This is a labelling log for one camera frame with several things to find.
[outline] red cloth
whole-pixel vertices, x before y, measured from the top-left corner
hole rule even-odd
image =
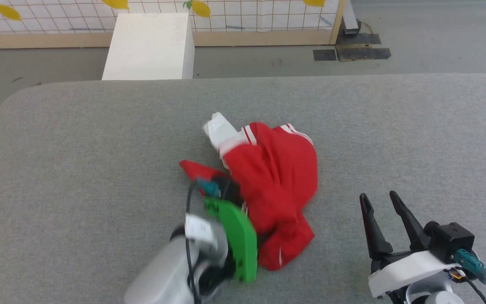
[[[260,248],[258,262],[276,271],[314,237],[301,210],[318,188],[316,151],[311,139],[290,124],[270,129],[255,122],[243,131],[248,144],[222,158],[240,186],[256,232],[273,233]]]

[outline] gray table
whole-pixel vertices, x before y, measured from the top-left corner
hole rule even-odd
[[[408,238],[390,189],[423,224],[474,232],[486,262],[486,75],[60,83],[0,108],[0,304],[121,302],[183,220],[178,162],[221,168],[200,129],[215,111],[236,127],[291,122],[313,139],[320,175],[307,250],[216,303],[373,302],[362,192],[396,250]]]

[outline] teal connector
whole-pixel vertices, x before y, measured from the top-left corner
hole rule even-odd
[[[204,191],[206,196],[212,196],[214,198],[220,197],[220,189],[217,183],[206,181],[205,179],[196,179],[196,183]]]
[[[455,258],[453,258],[453,260],[463,268],[476,275],[481,283],[486,284],[485,264],[470,254],[470,252],[467,252],[466,250],[458,250],[455,253]]]

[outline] wooden frame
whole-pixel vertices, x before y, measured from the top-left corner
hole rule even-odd
[[[194,32],[195,46],[332,45],[339,35],[346,0],[339,0],[333,30],[257,32]],[[109,47],[112,33],[0,35],[0,49]]]

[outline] white pedestal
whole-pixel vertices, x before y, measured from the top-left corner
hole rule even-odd
[[[191,79],[189,14],[119,14],[103,80]]]

